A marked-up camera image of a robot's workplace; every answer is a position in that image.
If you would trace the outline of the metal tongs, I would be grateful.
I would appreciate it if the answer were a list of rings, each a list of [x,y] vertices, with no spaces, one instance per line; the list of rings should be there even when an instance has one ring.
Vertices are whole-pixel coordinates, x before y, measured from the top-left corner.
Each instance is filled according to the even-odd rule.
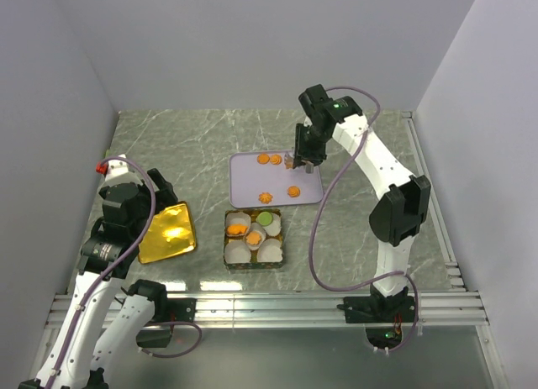
[[[291,152],[286,152],[284,155],[284,164],[285,160],[293,160],[293,169],[302,168],[307,174],[312,174],[314,172],[314,164],[308,160],[303,160],[301,158],[296,159]]]

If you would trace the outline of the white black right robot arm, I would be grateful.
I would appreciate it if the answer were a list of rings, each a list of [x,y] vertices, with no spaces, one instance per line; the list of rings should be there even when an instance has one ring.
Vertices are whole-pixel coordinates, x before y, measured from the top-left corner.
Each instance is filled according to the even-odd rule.
[[[427,218],[431,183],[407,169],[373,131],[368,118],[349,96],[334,99],[322,85],[307,88],[299,97],[306,115],[295,128],[293,154],[287,166],[312,172],[327,158],[326,145],[336,142],[350,155],[372,185],[377,204],[368,222],[378,242],[377,269],[367,285],[374,318],[388,321],[399,311],[398,299],[413,285],[409,254]]]

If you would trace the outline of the orange maple leaf cookie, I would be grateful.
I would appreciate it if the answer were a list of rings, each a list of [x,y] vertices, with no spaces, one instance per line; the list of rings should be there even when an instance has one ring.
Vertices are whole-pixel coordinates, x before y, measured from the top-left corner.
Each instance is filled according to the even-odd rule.
[[[262,235],[256,231],[248,233],[245,237],[246,243],[251,245],[258,245],[262,240]]]

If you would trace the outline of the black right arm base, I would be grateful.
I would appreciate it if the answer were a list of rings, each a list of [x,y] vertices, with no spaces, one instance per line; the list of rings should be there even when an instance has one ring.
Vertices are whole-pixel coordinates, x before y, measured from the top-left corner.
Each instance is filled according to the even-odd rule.
[[[407,289],[391,297],[374,292],[368,297],[345,297],[337,308],[344,312],[347,324],[365,324],[369,344],[385,352],[404,342],[405,323],[415,328],[418,322],[418,307]]]

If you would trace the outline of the green round cookie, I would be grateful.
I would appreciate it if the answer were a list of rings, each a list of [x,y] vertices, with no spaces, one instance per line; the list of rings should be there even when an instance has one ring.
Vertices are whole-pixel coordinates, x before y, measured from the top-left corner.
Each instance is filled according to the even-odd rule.
[[[259,213],[259,215],[256,217],[256,221],[262,225],[262,226],[268,226],[273,221],[272,213],[264,211]]]

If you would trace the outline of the gold tin lid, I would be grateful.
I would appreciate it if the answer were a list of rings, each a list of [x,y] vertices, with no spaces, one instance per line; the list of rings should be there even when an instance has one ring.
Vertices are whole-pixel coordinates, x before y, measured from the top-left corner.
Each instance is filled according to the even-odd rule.
[[[192,214],[186,202],[163,209],[140,243],[138,260],[147,265],[188,254],[197,248]]]

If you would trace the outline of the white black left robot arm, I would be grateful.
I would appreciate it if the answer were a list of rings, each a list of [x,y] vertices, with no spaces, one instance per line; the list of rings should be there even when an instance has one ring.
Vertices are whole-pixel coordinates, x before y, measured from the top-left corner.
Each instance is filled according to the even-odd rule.
[[[56,342],[37,376],[22,388],[106,388],[113,368],[148,323],[169,313],[166,287],[138,280],[127,291],[119,314],[103,325],[120,293],[131,263],[139,254],[140,235],[152,213],[178,202],[173,187],[156,169],[144,182],[124,162],[110,165],[103,198],[103,216],[82,246],[75,288]]]

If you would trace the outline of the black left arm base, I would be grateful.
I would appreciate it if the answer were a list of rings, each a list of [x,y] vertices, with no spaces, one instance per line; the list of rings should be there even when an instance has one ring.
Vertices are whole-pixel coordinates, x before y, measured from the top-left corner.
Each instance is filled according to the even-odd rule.
[[[164,349],[170,343],[173,326],[161,326],[161,323],[182,321],[192,323],[197,300],[193,297],[168,299],[166,305],[159,305],[156,314],[137,334],[136,343],[143,349]]]

